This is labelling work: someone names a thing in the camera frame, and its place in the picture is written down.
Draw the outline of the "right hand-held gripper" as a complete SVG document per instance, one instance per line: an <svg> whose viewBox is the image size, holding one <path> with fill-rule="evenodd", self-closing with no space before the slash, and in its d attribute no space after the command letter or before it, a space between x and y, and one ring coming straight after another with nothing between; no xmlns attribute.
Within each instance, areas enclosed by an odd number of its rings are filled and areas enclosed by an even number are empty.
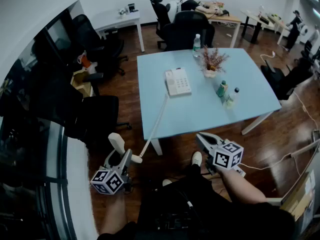
<svg viewBox="0 0 320 240"><path fill-rule="evenodd" d="M199 132L196 141L203 152L208 154L206 168L213 175L217 169L231 170L242 161L244 148L234 141L223 141L219 136Z"/></svg>

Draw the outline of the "white telephone handset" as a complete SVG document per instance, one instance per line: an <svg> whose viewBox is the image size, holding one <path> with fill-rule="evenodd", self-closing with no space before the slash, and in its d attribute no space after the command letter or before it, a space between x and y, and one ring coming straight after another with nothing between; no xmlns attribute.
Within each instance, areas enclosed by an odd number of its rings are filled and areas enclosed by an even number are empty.
<svg viewBox="0 0 320 240"><path fill-rule="evenodd" d="M125 155L125 141L118 133L110 133L108 139L113 148L119 153L120 157L123 158ZM131 155L131 161L137 164L141 164L143 159L137 155Z"/></svg>

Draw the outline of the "person's right forearm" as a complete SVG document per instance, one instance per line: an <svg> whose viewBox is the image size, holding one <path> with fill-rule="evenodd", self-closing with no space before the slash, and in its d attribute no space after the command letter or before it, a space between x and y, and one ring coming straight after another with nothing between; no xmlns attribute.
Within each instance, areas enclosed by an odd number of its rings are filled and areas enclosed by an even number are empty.
<svg viewBox="0 0 320 240"><path fill-rule="evenodd" d="M234 169L218 169L217 171L232 200L245 204L267 202L266 196Z"/></svg>

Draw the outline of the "person's right white shoe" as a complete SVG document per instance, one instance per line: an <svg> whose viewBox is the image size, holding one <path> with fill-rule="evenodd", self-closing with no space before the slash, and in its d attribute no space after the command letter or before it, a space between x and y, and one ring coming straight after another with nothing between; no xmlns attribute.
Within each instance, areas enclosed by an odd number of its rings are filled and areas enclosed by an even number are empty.
<svg viewBox="0 0 320 240"><path fill-rule="evenodd" d="M202 154L199 151L196 151L191 158L191 165L200 167L202 164Z"/></svg>

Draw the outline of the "light blue table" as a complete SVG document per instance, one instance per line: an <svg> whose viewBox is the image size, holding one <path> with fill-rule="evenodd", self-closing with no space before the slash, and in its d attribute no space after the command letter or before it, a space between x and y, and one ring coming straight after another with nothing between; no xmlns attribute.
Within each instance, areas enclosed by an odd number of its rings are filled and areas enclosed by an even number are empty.
<svg viewBox="0 0 320 240"><path fill-rule="evenodd" d="M253 119L242 133L259 125L281 104L270 84L242 48L220 48L229 55L223 64L225 73L214 78L205 77L200 61L191 50L167 51L137 57L138 86L143 137L152 135L155 124L156 140L176 135L200 132ZM165 71L185 68L191 94L165 98L168 92ZM221 82L228 89L223 97L217 96ZM239 88L235 103L227 108L224 102L229 93Z"/></svg>

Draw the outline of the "clear bottle black cap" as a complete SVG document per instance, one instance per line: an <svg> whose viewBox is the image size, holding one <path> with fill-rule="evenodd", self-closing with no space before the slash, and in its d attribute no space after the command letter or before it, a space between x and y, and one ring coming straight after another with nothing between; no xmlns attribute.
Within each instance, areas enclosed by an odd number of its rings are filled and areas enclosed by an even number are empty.
<svg viewBox="0 0 320 240"><path fill-rule="evenodd" d="M227 97L224 100L224 106L226 108L231 108L234 105L239 91L240 91L240 89L238 87L236 87L232 92L230 92L227 95Z"/></svg>

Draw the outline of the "small green bottle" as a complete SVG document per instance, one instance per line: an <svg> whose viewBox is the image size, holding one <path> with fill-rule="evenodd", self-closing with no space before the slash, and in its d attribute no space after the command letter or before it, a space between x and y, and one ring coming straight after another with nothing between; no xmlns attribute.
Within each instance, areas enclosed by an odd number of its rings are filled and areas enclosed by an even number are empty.
<svg viewBox="0 0 320 240"><path fill-rule="evenodd" d="M226 83L226 81L225 80L223 80L221 83L220 83L220 85L219 85L219 87L218 87L218 89L217 89L217 91L216 91L216 94L217 94L217 96L219 97L219 98L222 98L224 95L225 95L225 93L226 93L226 91L228 90L228 84Z"/></svg>

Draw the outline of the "cream telephone base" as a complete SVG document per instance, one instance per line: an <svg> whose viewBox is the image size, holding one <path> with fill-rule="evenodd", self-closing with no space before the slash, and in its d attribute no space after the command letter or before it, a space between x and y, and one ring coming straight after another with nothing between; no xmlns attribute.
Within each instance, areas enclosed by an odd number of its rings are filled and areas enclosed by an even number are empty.
<svg viewBox="0 0 320 240"><path fill-rule="evenodd" d="M164 77L170 97L190 95L192 93L185 68L179 67L166 70Z"/></svg>

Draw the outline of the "person's black clothing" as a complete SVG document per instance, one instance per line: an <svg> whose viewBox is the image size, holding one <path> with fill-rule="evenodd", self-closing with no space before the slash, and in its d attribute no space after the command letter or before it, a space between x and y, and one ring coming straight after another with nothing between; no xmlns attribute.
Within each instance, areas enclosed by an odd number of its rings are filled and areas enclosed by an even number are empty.
<svg viewBox="0 0 320 240"><path fill-rule="evenodd" d="M289 212L226 199L193 165L186 177L147 194L137 221L97 240L293 240L295 234Z"/></svg>

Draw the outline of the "dried plant in cream vase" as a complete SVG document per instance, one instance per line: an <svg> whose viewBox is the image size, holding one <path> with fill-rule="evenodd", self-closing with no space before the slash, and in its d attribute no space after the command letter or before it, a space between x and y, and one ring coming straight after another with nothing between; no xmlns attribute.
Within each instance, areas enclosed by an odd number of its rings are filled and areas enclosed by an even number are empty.
<svg viewBox="0 0 320 240"><path fill-rule="evenodd" d="M202 73L206 78L214 78L218 73L225 73L223 64L230 58L226 53L220 53L216 48L209 48L207 45L203 47L201 53Z"/></svg>

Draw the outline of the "clear water bottle green label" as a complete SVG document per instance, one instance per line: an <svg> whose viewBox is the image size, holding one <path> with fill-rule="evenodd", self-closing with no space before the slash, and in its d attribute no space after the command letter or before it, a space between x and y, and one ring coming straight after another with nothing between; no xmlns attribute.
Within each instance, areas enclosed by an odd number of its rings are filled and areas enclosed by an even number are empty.
<svg viewBox="0 0 320 240"><path fill-rule="evenodd" d="M196 34L194 41L193 41L193 48L192 48L192 54L195 58L198 58L200 56L200 50L201 48L201 35L200 34Z"/></svg>

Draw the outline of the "brown cardboard box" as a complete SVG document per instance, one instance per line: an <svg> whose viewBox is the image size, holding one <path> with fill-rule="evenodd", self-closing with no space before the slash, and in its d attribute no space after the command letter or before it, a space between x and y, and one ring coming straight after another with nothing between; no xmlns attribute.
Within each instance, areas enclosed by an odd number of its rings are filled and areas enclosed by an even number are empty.
<svg viewBox="0 0 320 240"><path fill-rule="evenodd" d="M305 172L295 188L287 196L287 199L280 206L281 210L290 213L294 220L297 221L310 206L312 199L315 195L315 173Z"/></svg>

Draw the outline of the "wooden desk white legs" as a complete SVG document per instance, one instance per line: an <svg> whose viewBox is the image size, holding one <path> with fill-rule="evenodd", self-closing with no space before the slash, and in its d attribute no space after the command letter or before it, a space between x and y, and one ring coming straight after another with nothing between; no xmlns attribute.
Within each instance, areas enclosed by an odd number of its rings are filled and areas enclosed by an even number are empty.
<svg viewBox="0 0 320 240"><path fill-rule="evenodd" d="M203 13L210 23L220 22L224 24L235 25L230 43L230 48L234 48L242 21L236 16L227 13L222 15L224 9L223 6L224 4L222 2L205 1L200 2L200 5L196 8L196 11Z"/></svg>

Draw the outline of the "wooden desk black legs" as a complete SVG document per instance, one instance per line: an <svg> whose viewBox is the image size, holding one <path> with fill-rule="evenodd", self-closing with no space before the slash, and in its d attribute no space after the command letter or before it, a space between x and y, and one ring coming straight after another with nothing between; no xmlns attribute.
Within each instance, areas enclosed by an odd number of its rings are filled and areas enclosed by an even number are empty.
<svg viewBox="0 0 320 240"><path fill-rule="evenodd" d="M277 19L276 17L267 15L266 19L261 20L261 17L258 17L257 15L254 15L250 11L246 10L241 12L246 16L246 21L243 26L241 37L244 38L246 41L250 42L251 44L258 44L258 35L260 33L260 30L262 27L269 27L273 28L274 32L277 32L278 28L282 28L282 31L280 33L280 37L278 38L277 45L279 46L281 44L282 38L285 34L285 31L289 31L290 28L286 26L282 20ZM252 19L257 22L256 26L254 27L254 32L252 35L249 35L246 33L249 19Z"/></svg>

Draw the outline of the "black high-back office chair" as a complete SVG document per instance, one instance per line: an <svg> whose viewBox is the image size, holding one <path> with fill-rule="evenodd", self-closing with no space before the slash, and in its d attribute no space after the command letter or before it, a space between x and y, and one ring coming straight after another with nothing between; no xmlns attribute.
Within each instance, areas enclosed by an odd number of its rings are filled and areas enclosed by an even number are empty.
<svg viewBox="0 0 320 240"><path fill-rule="evenodd" d="M157 17L156 34L162 39L157 41L157 47L160 49L162 44L166 44L164 41L163 27L170 24L170 19L168 16L168 10L165 5L162 4L163 0L150 0L152 8Z"/></svg>

